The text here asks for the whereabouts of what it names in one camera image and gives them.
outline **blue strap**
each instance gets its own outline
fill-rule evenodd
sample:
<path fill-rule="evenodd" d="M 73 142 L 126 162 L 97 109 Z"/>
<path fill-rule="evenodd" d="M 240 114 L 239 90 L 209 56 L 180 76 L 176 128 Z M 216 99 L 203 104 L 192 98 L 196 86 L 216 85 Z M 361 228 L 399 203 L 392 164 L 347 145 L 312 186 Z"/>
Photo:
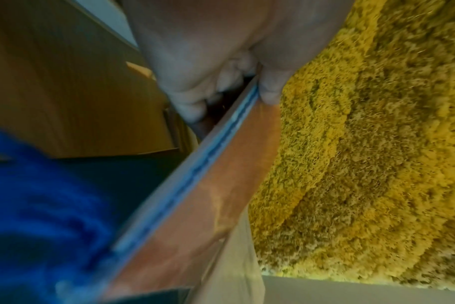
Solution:
<path fill-rule="evenodd" d="M 61 280 L 86 284 L 114 237 L 109 203 L 33 147 L 0 132 L 0 236 L 47 242 L 47 259 L 0 257 L 0 286 L 29 284 L 55 301 Z"/>

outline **blue fabric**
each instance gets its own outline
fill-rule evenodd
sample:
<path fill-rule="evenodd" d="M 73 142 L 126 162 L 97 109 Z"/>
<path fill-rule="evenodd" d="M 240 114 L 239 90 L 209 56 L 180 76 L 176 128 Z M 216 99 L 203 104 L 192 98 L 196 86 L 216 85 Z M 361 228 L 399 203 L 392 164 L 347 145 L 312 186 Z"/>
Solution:
<path fill-rule="evenodd" d="M 28 237 L 47 253 L 34 260 L 0 254 L 0 286 L 28 284 L 54 302 L 58 281 L 87 283 L 93 267 L 109 255 L 115 233 L 110 205 L 36 149 L 3 132 L 0 156 L 8 158 L 0 163 L 0 236 L 12 239 L 13 248 L 18 236 Z"/>

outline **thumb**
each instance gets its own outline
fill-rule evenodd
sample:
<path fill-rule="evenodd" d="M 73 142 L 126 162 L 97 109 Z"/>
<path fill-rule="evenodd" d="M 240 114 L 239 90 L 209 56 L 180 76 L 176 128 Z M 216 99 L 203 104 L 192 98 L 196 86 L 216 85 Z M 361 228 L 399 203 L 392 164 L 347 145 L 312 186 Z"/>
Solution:
<path fill-rule="evenodd" d="M 269 105 L 276 105 L 281 100 L 283 88 L 293 70 L 278 70 L 263 66 L 259 76 L 259 95 L 261 100 Z"/>

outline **wooden panel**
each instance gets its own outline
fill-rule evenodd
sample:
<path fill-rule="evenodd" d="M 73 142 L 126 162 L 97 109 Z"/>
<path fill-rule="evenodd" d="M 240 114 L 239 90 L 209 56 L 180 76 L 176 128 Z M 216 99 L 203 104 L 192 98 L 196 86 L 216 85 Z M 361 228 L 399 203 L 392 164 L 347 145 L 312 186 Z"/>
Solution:
<path fill-rule="evenodd" d="M 0 1 L 0 128 L 54 157 L 173 148 L 137 50 L 62 0 Z"/>

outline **human hand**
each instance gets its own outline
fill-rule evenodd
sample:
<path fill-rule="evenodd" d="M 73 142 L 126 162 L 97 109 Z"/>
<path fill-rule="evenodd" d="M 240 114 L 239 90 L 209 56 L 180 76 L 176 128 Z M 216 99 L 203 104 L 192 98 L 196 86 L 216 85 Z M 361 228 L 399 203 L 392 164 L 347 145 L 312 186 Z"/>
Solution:
<path fill-rule="evenodd" d="M 279 102 L 294 72 L 342 26 L 354 0 L 124 0 L 159 87 L 193 124 L 223 93 L 259 73 L 259 93 Z"/>

